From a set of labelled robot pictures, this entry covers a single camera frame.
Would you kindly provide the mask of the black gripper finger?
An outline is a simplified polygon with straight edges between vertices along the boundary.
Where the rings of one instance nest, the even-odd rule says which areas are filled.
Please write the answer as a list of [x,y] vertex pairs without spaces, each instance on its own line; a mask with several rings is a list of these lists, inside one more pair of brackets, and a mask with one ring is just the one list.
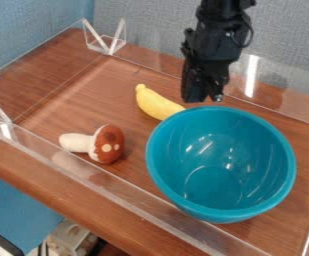
[[209,69],[204,64],[187,58],[183,68],[181,95],[187,103],[204,102],[213,98]]
[[231,76],[229,69],[217,69],[209,75],[209,96],[215,102],[224,100],[224,88],[229,84]]

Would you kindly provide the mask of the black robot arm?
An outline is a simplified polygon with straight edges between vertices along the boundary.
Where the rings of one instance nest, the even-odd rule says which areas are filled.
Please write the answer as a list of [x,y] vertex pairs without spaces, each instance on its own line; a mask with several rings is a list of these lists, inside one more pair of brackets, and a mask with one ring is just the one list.
[[185,29],[181,51],[185,56],[181,96],[187,103],[224,99],[229,67],[255,37],[247,9],[256,0],[201,0],[197,27]]

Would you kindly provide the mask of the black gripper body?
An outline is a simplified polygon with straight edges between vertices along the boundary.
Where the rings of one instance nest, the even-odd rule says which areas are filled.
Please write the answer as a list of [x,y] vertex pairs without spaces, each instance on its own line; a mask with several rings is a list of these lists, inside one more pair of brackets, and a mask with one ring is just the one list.
[[240,59],[243,49],[253,40],[252,22],[199,22],[197,28],[185,30],[181,51],[185,57],[184,71],[228,72]]

